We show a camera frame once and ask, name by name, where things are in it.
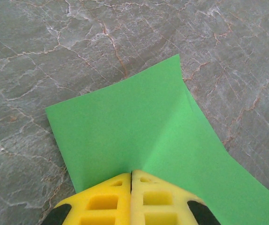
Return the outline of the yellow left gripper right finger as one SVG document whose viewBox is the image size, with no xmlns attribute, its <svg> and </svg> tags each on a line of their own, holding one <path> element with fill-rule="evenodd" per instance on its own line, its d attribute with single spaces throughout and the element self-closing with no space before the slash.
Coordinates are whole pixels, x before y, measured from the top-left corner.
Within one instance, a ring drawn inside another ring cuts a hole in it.
<svg viewBox="0 0 269 225">
<path fill-rule="evenodd" d="M 141 170 L 131 172 L 132 225 L 219 225 L 195 194 Z"/>
</svg>

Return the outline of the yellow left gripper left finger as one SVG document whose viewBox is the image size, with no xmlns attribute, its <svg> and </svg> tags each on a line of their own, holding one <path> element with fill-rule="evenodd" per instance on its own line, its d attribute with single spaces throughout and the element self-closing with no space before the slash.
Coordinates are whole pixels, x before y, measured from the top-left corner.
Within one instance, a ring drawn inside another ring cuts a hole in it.
<svg viewBox="0 0 269 225">
<path fill-rule="evenodd" d="M 129 225 L 131 175 L 122 173 L 60 201 L 43 225 Z"/>
</svg>

